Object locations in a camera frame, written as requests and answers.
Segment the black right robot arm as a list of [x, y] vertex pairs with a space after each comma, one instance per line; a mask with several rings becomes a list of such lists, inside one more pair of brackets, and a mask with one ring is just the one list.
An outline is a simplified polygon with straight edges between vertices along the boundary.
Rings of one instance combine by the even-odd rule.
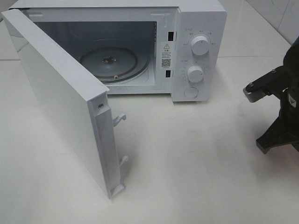
[[254, 103], [265, 96], [275, 95], [280, 100], [278, 118], [256, 140], [264, 153], [283, 145], [299, 149], [299, 40], [291, 45], [279, 66], [243, 89], [249, 102]]

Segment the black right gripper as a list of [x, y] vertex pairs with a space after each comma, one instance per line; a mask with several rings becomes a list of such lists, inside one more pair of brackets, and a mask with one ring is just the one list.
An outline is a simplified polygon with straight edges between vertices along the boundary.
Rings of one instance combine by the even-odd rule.
[[278, 118], [256, 140], [264, 153], [283, 145], [292, 145], [299, 151], [299, 77], [279, 66], [247, 86], [265, 88], [280, 100]]

